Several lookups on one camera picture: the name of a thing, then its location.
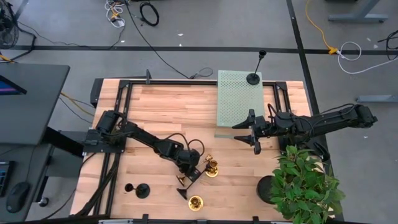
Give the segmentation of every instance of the white cable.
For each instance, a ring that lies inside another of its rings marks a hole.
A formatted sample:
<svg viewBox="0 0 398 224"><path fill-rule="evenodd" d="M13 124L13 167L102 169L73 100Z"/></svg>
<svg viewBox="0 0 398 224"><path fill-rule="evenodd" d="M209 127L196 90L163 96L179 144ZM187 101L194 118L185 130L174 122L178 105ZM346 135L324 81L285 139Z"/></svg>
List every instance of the white cable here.
<svg viewBox="0 0 398 224"><path fill-rule="evenodd" d="M358 49L359 49L359 55L358 55L358 57L356 57L356 58L348 58L348 57L345 57L345 56L342 54L343 47L344 47L346 44L354 44L355 46L358 47ZM352 42L352 41L348 41L348 42L343 43L343 45L342 45L341 48L340 48L340 51L339 51L339 50L337 51L337 54L338 54L338 56L337 56L338 65L340 66L340 68L342 69L342 71L344 71L345 73L348 73L348 74L350 74L350 75L355 75L355 74L363 73L363 72L366 72L366 71L368 71L368 70L370 70L370 69L374 69L374 68L380 67L380 66L382 66L382 65L387 65L388 63L393 62L393 61L395 61L395 60L398 59L398 58L396 58L396 59L394 59L394 60L390 60L390 61L388 61L388 62L384 62L384 63L381 63L381 64L379 64L379 65L372 66L372 67L367 68L367 69L362 70L362 71L358 71L358 72L347 72L345 69L343 69L343 66L341 66L340 58L345 59L345 60L350 61L350 62L354 62L354 61L358 60L358 59L361 57L361 55L362 55L362 48L359 46L359 44L357 44L357 43L355 43L355 42Z"/></svg>
<svg viewBox="0 0 398 224"><path fill-rule="evenodd" d="M106 9L106 18L107 18L107 20L112 24L112 26L114 26L114 27L116 27L116 28L122 28L122 27L124 27L124 25L126 24L126 22L124 21L124 19L122 19L122 18L117 18L116 21L118 22L119 25L116 25L116 24L113 23L113 22L111 21L111 19L109 18L109 12L111 12L112 15L113 15L113 11L112 11L112 9L113 9L115 12L121 14L121 13L123 13L122 6L124 6L125 4L116 4L116 5L114 5L114 6L111 6L111 3L109 3L109 0L106 0L106 2L105 2L104 8Z"/></svg>

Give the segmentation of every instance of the computer mouse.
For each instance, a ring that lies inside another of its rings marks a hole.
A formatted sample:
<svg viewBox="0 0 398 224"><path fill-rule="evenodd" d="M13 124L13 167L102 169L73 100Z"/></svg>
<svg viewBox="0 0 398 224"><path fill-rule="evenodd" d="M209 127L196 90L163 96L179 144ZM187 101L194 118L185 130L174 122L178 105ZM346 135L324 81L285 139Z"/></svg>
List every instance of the computer mouse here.
<svg viewBox="0 0 398 224"><path fill-rule="evenodd" d="M9 213L19 212L23 208L29 188L28 182L19 182L11 189L6 201L6 209Z"/></svg>

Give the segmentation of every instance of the keyboard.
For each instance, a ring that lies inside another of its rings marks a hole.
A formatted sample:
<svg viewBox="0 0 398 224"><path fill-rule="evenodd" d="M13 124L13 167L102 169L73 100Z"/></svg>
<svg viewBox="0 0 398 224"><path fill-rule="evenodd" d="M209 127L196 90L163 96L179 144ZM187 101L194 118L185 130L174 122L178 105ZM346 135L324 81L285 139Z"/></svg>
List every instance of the keyboard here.
<svg viewBox="0 0 398 224"><path fill-rule="evenodd" d="M3 197L6 193L13 164L13 161L0 161L0 197Z"/></svg>

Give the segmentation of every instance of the gray floor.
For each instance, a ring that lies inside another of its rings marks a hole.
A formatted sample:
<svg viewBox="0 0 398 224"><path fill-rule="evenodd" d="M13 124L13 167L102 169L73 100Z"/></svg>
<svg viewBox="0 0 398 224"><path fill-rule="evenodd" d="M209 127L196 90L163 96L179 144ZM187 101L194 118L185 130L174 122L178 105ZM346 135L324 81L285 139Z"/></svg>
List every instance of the gray floor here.
<svg viewBox="0 0 398 224"><path fill-rule="evenodd" d="M161 0L153 1L161 20L158 27L144 25L141 31L155 46L213 46L213 47L278 47L296 48L290 17L285 1L277 0ZM306 49L324 49L320 33L305 17L305 1L293 0L298 26ZM362 4L344 4L312 0L311 18L325 30L326 39L334 47L346 41L355 41L363 49L385 48L377 40L394 32L398 19L398 2L381 1L372 12L388 13L383 24L335 24L327 21L330 13L345 13ZM53 41L74 42L80 45L111 45L119 30L105 19L104 1L29 1L20 21L36 29ZM138 12L137 3L133 11ZM118 45L145 46L127 17L126 30ZM19 45L29 44L21 34ZM38 45L51 45L39 38ZM16 50L2 51L12 57ZM161 52L161 56L187 75L202 67L217 70L253 70L257 53L230 52ZM336 56L307 55L313 85L320 110L354 103L358 95L397 93L396 70L398 63L362 73L347 75L338 68ZM357 62L345 63L349 71L358 71L386 61L385 56L363 56ZM34 51L21 58L21 63L67 64L71 71L64 92L88 101L93 79L143 75L149 69L154 78L179 78L179 75L161 62L152 52L92 52L92 51ZM297 54L268 54L259 70L265 80L303 80L303 71ZM341 189L347 198L343 201L345 219L363 223L392 223L398 219L398 152L395 137L398 134L398 106L368 104L379 118L371 129L345 129L327 135L333 167L341 180ZM59 103L50 121L51 127L82 131L88 125ZM76 179L54 179L45 194L51 204L46 208L32 206L30 220L42 218L67 199ZM70 203L57 217L68 214Z"/></svg>

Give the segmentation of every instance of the wooden table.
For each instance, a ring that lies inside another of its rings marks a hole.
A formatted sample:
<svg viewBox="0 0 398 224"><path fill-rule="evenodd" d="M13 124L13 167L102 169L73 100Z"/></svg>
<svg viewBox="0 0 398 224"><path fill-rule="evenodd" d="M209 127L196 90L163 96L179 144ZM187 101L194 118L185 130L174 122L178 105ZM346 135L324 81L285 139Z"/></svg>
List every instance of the wooden table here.
<svg viewBox="0 0 398 224"><path fill-rule="evenodd" d="M113 110L118 79L105 79L95 113L94 126L104 110ZM310 115L303 82L287 81L292 112ZM274 104L271 88L264 87L264 105ZM177 166L159 158L152 149L128 139L121 156L116 182L112 218L141 218L178 220L283 220L273 205L260 200L256 185L265 175L272 175L279 155L277 138L262 138L262 152L254 155L252 147L233 139L215 138L217 87L206 85L134 85L128 119L141 128L165 138L182 133L189 140L200 139L218 162L220 173L215 178L200 177L188 190L188 197L199 195L204 207L193 212L176 191L181 187L175 175ZM181 137L174 140L183 142ZM201 150L199 144L192 147ZM98 186L103 154L97 154L81 170L71 214L79 211ZM150 195L139 199L124 186L132 183L150 185ZM108 190L104 191L101 212L104 213Z"/></svg>

